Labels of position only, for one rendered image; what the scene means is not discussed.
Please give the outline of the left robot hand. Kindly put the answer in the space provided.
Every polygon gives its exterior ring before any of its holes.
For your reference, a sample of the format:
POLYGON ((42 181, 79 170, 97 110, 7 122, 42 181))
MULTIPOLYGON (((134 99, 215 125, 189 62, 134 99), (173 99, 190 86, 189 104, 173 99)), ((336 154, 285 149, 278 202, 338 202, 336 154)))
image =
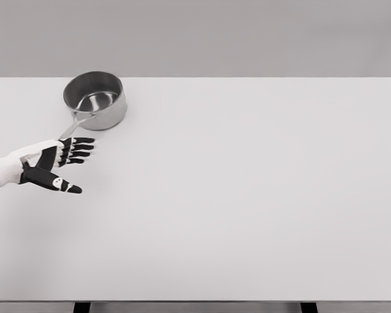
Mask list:
POLYGON ((94 142, 93 138, 69 137, 46 140, 11 152, 10 156, 22 165, 16 182, 20 185, 32 183, 52 191, 81 194, 80 187, 54 174, 53 170, 69 164, 83 164, 93 152, 94 142))

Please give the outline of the steel pot with long handle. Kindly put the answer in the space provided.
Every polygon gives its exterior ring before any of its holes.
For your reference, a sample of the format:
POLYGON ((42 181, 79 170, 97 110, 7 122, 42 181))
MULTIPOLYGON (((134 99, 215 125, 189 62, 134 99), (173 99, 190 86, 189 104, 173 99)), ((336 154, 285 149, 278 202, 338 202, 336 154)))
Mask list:
POLYGON ((92 71, 73 78, 63 91, 72 124, 59 136, 66 139, 81 127, 102 131, 117 126, 126 116, 128 104, 123 84, 116 75, 92 71))

